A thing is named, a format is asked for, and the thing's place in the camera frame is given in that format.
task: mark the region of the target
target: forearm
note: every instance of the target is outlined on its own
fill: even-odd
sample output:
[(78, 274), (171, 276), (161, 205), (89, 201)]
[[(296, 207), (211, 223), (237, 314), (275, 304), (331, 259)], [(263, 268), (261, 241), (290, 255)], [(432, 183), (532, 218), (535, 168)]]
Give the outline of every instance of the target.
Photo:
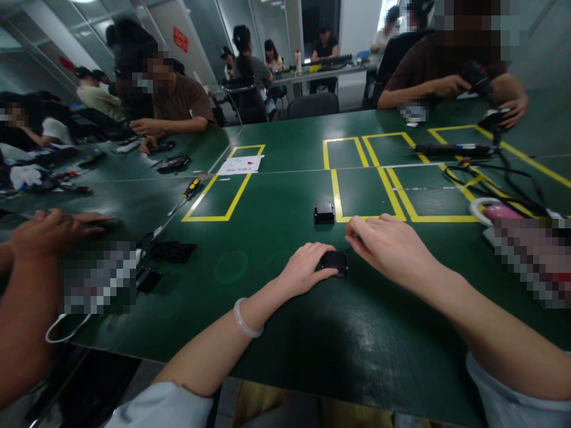
[(199, 134), (208, 129), (208, 121), (204, 118), (188, 119), (183, 121), (159, 120), (163, 133)]
[(10, 241), (0, 244), (0, 276), (6, 275), (14, 265), (14, 252)]
[(432, 93), (434, 93), (433, 81), (424, 82), (418, 86), (407, 89), (399, 89), (395, 91), (384, 91), (377, 103), (378, 109), (393, 108), (398, 105), (418, 101)]
[(460, 332), (478, 363), (504, 385), (534, 398), (571, 399), (571, 356), (447, 270), (439, 292), (421, 297)]
[(492, 94), (492, 103), (494, 105), (501, 105), (508, 101), (528, 96), (523, 83), (510, 73), (505, 73), (495, 78), (491, 84), (494, 88)]
[(44, 335), (57, 317), (57, 258), (18, 260), (0, 306), (0, 409), (40, 382), (51, 368)]
[[(240, 313), (249, 328), (259, 330), (287, 300), (272, 281), (248, 300)], [(192, 339), (164, 367), (157, 382), (174, 382), (200, 396), (211, 396), (230, 374), (250, 342), (236, 324), (234, 310)]]

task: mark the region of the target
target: hand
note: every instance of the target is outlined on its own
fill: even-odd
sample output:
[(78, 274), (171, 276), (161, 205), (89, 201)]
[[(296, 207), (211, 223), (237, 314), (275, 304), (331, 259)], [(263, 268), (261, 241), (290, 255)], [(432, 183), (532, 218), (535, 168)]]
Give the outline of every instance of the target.
[[(74, 214), (74, 215), (72, 215), (72, 217), (74, 218), (74, 220), (79, 220), (80, 222), (84, 223), (85, 225), (89, 225), (89, 224), (93, 224), (93, 223), (104, 223), (107, 220), (114, 220), (116, 218), (113, 216), (104, 216), (103, 214), (100, 214), (98, 212)], [(102, 228), (102, 227), (86, 228), (83, 231), (83, 236), (86, 237), (86, 236), (98, 234), (101, 232), (105, 232), (105, 228)]]
[(353, 217), (347, 224), (346, 240), (373, 268), (413, 292), (447, 271), (412, 227), (389, 214), (366, 222)]
[(139, 150), (143, 153), (146, 153), (147, 155), (150, 154), (149, 148), (153, 146), (156, 147), (158, 146), (158, 143), (156, 142), (156, 138), (154, 138), (153, 136), (146, 136), (143, 141), (141, 141), (141, 146), (139, 147)]
[(517, 124), (528, 112), (529, 97), (527, 95), (522, 96), (514, 101), (508, 101), (500, 106), (501, 109), (509, 108), (512, 109), (509, 113), (506, 113), (504, 119), (507, 119), (501, 123), (506, 129), (511, 128)]
[(275, 286), (283, 290), (289, 299), (307, 293), (319, 281), (338, 274), (337, 269), (330, 268), (315, 272), (328, 251), (335, 251), (335, 248), (321, 243), (305, 244), (293, 254), (283, 272), (274, 280)]
[(434, 94), (443, 98), (456, 98), (472, 89), (472, 85), (457, 74), (434, 80), (433, 85)]
[(16, 258), (50, 259), (69, 250), (84, 236), (85, 224), (59, 209), (36, 216), (12, 232), (11, 245)]
[(129, 123), (129, 126), (138, 135), (159, 134), (163, 131), (157, 119), (138, 119)]

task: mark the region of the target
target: person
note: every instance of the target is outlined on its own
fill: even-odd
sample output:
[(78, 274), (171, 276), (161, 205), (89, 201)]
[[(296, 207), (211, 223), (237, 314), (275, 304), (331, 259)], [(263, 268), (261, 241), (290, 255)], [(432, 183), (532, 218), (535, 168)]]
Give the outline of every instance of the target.
[(157, 146), (157, 139), (166, 133), (201, 134), (218, 128), (210, 100), (196, 80), (176, 73), (173, 63), (163, 58), (156, 43), (142, 43), (122, 48), (129, 62), (135, 58), (135, 67), (153, 82), (154, 118), (137, 119), (129, 123), (133, 131), (145, 136), (140, 150), (149, 153)]
[(377, 108), (419, 100), (455, 99), (472, 88), (459, 76), (463, 64), (476, 61), (485, 67), (491, 79), (492, 103), (511, 110), (502, 123), (511, 128), (526, 114), (529, 97), (523, 83), (508, 73), (506, 62), (501, 61), (498, 32), (488, 30), (496, 14), (492, 2), (454, 3), (453, 9), (444, 10), (453, 15), (454, 30), (437, 29), (408, 51), (385, 86)]
[(99, 80), (100, 83), (106, 86), (107, 92), (113, 96), (117, 96), (117, 91), (115, 89), (115, 82), (113, 82), (107, 75), (101, 70), (92, 70), (91, 75)]
[(382, 52), (387, 48), (388, 41), (399, 33), (400, 8), (391, 7), (385, 18), (385, 26), (377, 32), (373, 39), (371, 52)]
[(236, 56), (228, 46), (225, 46), (222, 49), (220, 58), (226, 62), (226, 65), (224, 66), (224, 76), (226, 77), (226, 80), (230, 81), (234, 78), (234, 61), (236, 60)]
[[(319, 24), (319, 40), (313, 47), (312, 62), (321, 62), (339, 56), (339, 45), (337, 38), (331, 34), (331, 23), (323, 19)], [(337, 78), (330, 77), (309, 82), (309, 93), (317, 92), (319, 86), (327, 86), (329, 92), (335, 93)]]
[(99, 87), (97, 80), (86, 67), (76, 68), (76, 77), (80, 86), (77, 88), (77, 96), (87, 106), (109, 116), (117, 122), (125, 120), (121, 109), (121, 100), (109, 94)]
[[(121, 59), (121, 46), (130, 43), (148, 43), (155, 39), (139, 24), (128, 18), (122, 18), (105, 30), (107, 47), (115, 57), (115, 62)], [(143, 90), (142, 81), (134, 82), (131, 73), (121, 73), (120, 67), (115, 67), (115, 90), (123, 108), (130, 119), (152, 118), (152, 95)]]
[[(52, 143), (74, 145), (70, 131), (63, 123), (70, 116), (65, 106), (53, 101), (41, 102), (37, 96), (23, 96), (8, 104), (8, 116), (9, 126), (21, 129), (39, 147), (51, 147)], [(39, 133), (34, 130), (39, 128), (37, 123), (41, 123)]]
[[(442, 265), (408, 224), (388, 214), (367, 221), (354, 217), (346, 232), (351, 248), (369, 265), (458, 330), (469, 348), (466, 365), (491, 428), (571, 424), (571, 355)], [(299, 248), (277, 278), (238, 300), (236, 309), (185, 345), (147, 390), (115, 411), (107, 428), (204, 427), (212, 406), (208, 397), (272, 314), (337, 273), (315, 272), (321, 257), (334, 250), (321, 243)]]
[(263, 43), (263, 48), (266, 51), (266, 67), (272, 71), (282, 71), (284, 66), (284, 58), (278, 54), (278, 50), (272, 40), (268, 39)]
[(0, 275), (11, 272), (0, 302), (0, 410), (37, 385), (51, 369), (44, 339), (58, 315), (62, 286), (58, 257), (78, 240), (102, 232), (88, 224), (113, 217), (38, 211), (0, 244)]
[[(258, 83), (262, 100), (265, 102), (266, 113), (271, 121), (277, 120), (275, 102), (268, 99), (266, 90), (274, 81), (273, 73), (264, 65), (262, 60), (252, 56), (252, 36), (248, 27), (234, 27), (233, 41), (240, 54), (234, 63), (236, 78), (254, 77)], [(240, 95), (240, 110), (249, 109), (258, 103), (258, 96), (253, 93)]]
[(428, 27), (428, 16), (434, 7), (434, 0), (410, 0), (406, 5), (408, 31), (421, 31)]

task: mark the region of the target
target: bottle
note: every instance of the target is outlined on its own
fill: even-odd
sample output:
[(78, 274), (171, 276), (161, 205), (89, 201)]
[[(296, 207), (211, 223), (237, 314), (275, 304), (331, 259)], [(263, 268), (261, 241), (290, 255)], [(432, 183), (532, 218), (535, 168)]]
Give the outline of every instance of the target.
[(302, 53), (299, 49), (296, 52), (296, 74), (302, 73)]

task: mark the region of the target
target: brown t-shirt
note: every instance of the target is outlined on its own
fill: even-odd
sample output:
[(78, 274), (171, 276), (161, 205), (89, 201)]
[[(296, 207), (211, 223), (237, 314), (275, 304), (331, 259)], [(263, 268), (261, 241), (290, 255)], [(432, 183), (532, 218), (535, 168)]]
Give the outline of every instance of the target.
[(459, 74), (462, 65), (470, 60), (482, 64), (492, 80), (507, 72), (506, 62), (491, 61), (486, 58), (486, 56), (491, 56), (490, 53), (485, 52), (484, 49), (480, 49), (479, 52), (458, 49), (456, 53), (449, 54), (448, 59), (444, 59), (443, 48), (436, 46), (436, 36), (436, 34), (430, 34), (424, 37), (408, 51), (385, 86), (385, 90), (406, 89), (427, 81)]
[(204, 88), (196, 80), (177, 74), (172, 92), (159, 90), (153, 94), (155, 119), (188, 120), (202, 117), (208, 121), (208, 128), (218, 128), (210, 100)]

